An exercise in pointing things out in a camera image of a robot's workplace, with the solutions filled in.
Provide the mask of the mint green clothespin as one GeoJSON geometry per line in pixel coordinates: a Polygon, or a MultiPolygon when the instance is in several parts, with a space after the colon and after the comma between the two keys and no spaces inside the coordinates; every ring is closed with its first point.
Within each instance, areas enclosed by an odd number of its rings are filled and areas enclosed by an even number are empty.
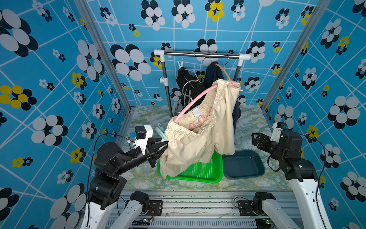
{"type": "Polygon", "coordinates": [[[155,131],[158,133],[158,135],[164,140],[167,141],[168,138],[165,135],[165,129],[163,128],[163,126],[159,123],[158,126],[155,128],[155,131]]]}

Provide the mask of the beige shorts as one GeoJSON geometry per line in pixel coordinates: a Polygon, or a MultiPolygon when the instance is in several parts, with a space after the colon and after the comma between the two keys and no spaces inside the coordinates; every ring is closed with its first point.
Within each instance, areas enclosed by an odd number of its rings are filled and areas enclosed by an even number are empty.
{"type": "Polygon", "coordinates": [[[170,120],[165,130],[168,149],[159,159],[163,178],[176,177],[199,162],[209,163],[214,152],[234,154],[232,112],[238,96],[239,90],[233,87],[216,88],[177,123],[176,116],[170,120]]]}

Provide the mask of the pink plastic hanger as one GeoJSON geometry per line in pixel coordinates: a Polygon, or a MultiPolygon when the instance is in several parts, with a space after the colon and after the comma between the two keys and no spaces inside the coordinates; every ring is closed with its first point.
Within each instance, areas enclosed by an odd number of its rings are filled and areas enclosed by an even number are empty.
{"type": "MultiPolygon", "coordinates": [[[[227,80],[228,84],[227,86],[233,87],[239,91],[243,91],[243,89],[240,87],[240,84],[238,82],[232,81],[232,80],[227,80]]],[[[176,117],[176,119],[174,120],[175,123],[177,123],[179,121],[179,119],[195,104],[197,103],[203,96],[205,96],[207,93],[209,93],[210,91],[216,89],[219,86],[219,84],[217,83],[216,85],[213,84],[213,86],[211,86],[208,89],[205,89],[203,92],[201,92],[195,99],[193,99],[181,112],[180,114],[176,117]]]]}

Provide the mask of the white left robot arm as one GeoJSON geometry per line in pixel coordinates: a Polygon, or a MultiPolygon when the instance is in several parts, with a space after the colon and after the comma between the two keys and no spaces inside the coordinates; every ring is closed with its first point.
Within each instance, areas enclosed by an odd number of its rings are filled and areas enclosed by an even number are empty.
{"type": "Polygon", "coordinates": [[[122,174],[145,162],[155,167],[167,148],[167,141],[154,137],[147,139],[145,150],[137,147],[127,153],[116,143],[103,144],[94,162],[97,171],[94,178],[88,180],[87,204],[81,228],[104,229],[127,183],[122,174]]]}

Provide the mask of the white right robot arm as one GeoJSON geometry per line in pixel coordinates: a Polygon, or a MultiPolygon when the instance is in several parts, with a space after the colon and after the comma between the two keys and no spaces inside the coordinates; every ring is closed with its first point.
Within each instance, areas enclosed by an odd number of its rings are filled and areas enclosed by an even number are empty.
{"type": "MultiPolygon", "coordinates": [[[[301,157],[302,141],[299,133],[280,128],[276,128],[272,136],[252,134],[252,144],[278,161],[279,170],[283,171],[295,195],[304,228],[330,229],[319,191],[320,176],[313,163],[301,157]]],[[[279,229],[298,227],[270,193],[256,193],[253,210],[258,215],[266,214],[279,229]]]]}

